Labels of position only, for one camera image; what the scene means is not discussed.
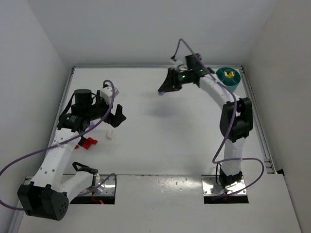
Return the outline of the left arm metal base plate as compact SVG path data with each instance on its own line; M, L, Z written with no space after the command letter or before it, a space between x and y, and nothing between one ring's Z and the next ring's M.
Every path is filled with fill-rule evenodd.
M117 175L111 173L109 175L97 175L93 186L84 189L78 194L78 197L91 195L94 193L96 196L114 197L117 188Z

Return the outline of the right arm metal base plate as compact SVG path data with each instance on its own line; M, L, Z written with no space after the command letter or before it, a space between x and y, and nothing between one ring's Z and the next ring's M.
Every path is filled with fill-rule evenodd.
M247 196L246 185L243 177L239 182L234 182L223 188L221 185L216 183L215 176L202 176L202 188L204 196Z

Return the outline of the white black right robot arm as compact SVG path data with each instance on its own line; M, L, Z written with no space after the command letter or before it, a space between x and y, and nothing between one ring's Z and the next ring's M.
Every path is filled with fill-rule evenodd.
M170 58L173 67L168 69L163 84L158 89L160 95L176 92L185 84L195 84L205 91L221 109L220 131L224 137L220 150L224 158L215 165L220 167L218 184L222 187L239 182L242 179L242 149L246 138L253 129L252 102L241 98L229 90L218 74L201 63L200 54L186 56L186 61Z

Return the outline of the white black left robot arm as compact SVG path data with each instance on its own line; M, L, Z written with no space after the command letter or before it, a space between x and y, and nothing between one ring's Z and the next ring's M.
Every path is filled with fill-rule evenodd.
M86 189L95 191L100 181L97 169L78 162L72 165L76 174L62 182L63 173L76 146L88 149L95 141L83 137L93 129L91 122L98 120L118 127L126 117L122 106L111 113L113 100L119 91L104 85L93 93L89 89L76 89L61 113L55 131L55 148L49 149L37 173L29 184L19 187L17 195L26 215L60 221L70 202Z

